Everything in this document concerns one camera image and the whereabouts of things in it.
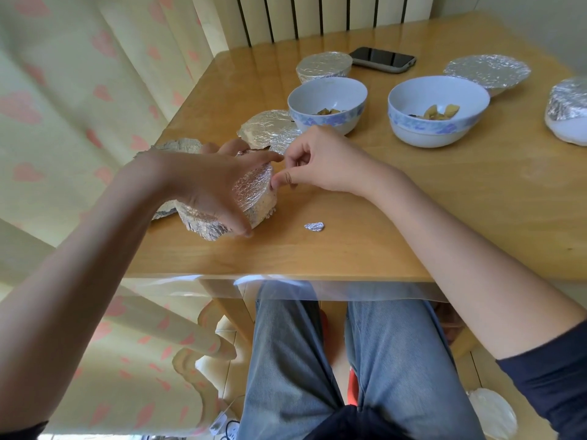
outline dark sleeve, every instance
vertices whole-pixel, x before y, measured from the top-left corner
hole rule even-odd
[[[0,434],[0,440],[35,440],[41,435],[48,422],[42,422],[32,428],[23,429],[21,431],[7,432]]]
[[[587,439],[587,321],[498,364],[560,440]]]

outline blue floral pattern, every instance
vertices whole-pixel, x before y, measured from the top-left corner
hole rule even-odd
[[[455,132],[465,131],[476,124],[481,114],[468,117],[467,119],[452,119],[450,121],[422,120],[416,117],[410,117],[393,109],[391,106],[387,109],[387,115],[390,120],[408,131],[416,131],[422,134],[453,134]]]
[[[330,125],[332,127],[336,127],[356,119],[358,116],[363,114],[364,109],[365,102],[361,103],[358,107],[353,108],[352,110],[339,112],[337,114],[314,116],[290,110],[290,116],[292,119],[301,122],[307,127],[311,127],[312,125]]]

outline jeans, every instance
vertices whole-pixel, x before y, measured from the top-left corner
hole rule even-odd
[[[301,440],[345,403],[324,353],[318,302],[268,295],[295,298],[299,289],[268,281],[260,290],[238,438]],[[359,410],[375,409],[416,440],[485,439],[427,302],[349,302],[345,343]]]

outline wooden table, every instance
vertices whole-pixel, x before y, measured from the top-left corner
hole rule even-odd
[[[544,125],[548,93],[571,72],[480,13],[262,44],[217,55],[159,142],[193,137],[219,144],[263,110],[287,109],[299,85],[295,67],[322,51],[359,46],[416,55],[407,73],[353,67],[369,90],[363,117],[349,137],[367,152],[405,170],[473,229],[548,279],[587,279],[585,150],[557,140]],[[462,140],[439,149],[402,143],[387,118],[387,95],[398,83],[441,74],[453,58],[506,54],[532,68],[529,79],[495,97]],[[304,229],[323,221],[321,233]],[[397,229],[372,204],[350,194],[300,186],[279,192],[275,214],[250,240],[207,242],[177,216],[151,225],[127,275],[201,274],[212,296],[234,290],[246,274],[344,281],[431,281]],[[251,339],[240,300],[221,305]]]

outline crumpled foil piece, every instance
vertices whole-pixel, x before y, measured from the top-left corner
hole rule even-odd
[[[502,92],[527,79],[531,70],[523,61],[494,54],[457,58],[444,73],[479,83],[488,91]]]
[[[197,154],[200,152],[201,147],[202,143],[199,140],[183,138],[180,140],[171,140],[161,145],[155,145],[153,148],[161,149],[163,151],[189,152],[192,154]],[[175,209],[175,201],[168,200],[161,207],[159,207],[159,210],[157,210],[153,216],[152,221],[155,219],[165,218],[166,216],[170,216],[175,212],[177,212]]]
[[[252,228],[268,218],[277,204],[277,191],[271,189],[271,176],[273,167],[268,163],[241,177],[232,190]],[[214,216],[201,213],[178,200],[175,201],[175,208],[187,229],[198,233],[205,240],[217,240],[229,232]]]
[[[344,52],[322,52],[308,56],[296,66],[302,83],[322,77],[346,77],[353,66],[353,58]]]
[[[547,115],[554,121],[587,117],[587,77],[572,77],[555,85]]]
[[[324,229],[324,222],[313,222],[305,224],[304,228],[307,228],[312,232],[321,232]]]
[[[253,149],[271,147],[271,151],[284,154],[301,133],[288,111],[270,110],[247,120],[237,135]]]

